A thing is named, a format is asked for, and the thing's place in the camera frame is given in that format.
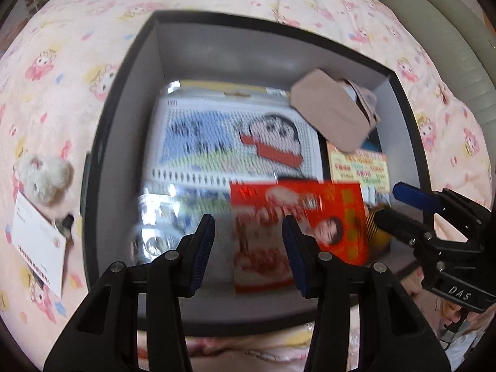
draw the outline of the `red book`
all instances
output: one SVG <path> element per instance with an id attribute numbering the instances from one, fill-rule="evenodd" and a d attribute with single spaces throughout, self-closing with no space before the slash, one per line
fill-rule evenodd
<path id="1" fill-rule="evenodd" d="M 310 180 L 232 184 L 236 292 L 291 285 L 282 219 L 294 215 L 305 235 L 350 264 L 368 260 L 365 210 L 358 183 Z"/>

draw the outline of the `white card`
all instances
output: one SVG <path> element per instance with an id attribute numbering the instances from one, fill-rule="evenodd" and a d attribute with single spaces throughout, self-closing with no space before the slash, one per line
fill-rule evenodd
<path id="1" fill-rule="evenodd" d="M 21 192 L 15 202 L 11 236 L 12 244 L 28 265 L 61 298 L 67 241 Z"/>

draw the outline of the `plush toy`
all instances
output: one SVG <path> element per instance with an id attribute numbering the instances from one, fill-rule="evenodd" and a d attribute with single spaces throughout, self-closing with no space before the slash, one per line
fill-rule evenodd
<path id="1" fill-rule="evenodd" d="M 57 190 L 67 187 L 71 166 L 59 157 L 25 154 L 17 163 L 16 173 L 24 185 L 27 198 L 39 204 L 49 205 Z"/>

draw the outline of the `beige cloth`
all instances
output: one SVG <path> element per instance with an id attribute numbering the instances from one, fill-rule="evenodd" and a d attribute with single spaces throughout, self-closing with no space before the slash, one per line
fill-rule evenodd
<path id="1" fill-rule="evenodd" d="M 355 90 L 356 102 L 344 90 L 343 83 Z M 378 119 L 376 103 L 369 90 L 348 80 L 334 81 L 318 69 L 291 88 L 291 106 L 343 152 L 354 152 L 375 128 Z"/>

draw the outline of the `pink bedsheet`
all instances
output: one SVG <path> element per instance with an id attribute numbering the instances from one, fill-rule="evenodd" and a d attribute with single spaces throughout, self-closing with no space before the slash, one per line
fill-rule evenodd
<path id="1" fill-rule="evenodd" d="M 394 69 L 417 119 L 432 188 L 451 187 L 490 206 L 489 158 L 474 116 L 450 93 L 391 10 L 375 0 L 52 0 L 0 60 L 0 313 L 38 367 L 87 293 L 81 217 L 76 217 L 59 299 L 36 286 L 10 244 L 14 200 L 23 189 L 13 168 L 24 152 L 66 158 L 74 168 L 73 182 L 60 202 L 40 210 L 51 218 L 79 214 L 84 157 L 113 74 L 142 24 L 158 9 L 278 21 L 343 43 Z M 460 238 L 446 223 L 436 228 L 442 237 Z"/>

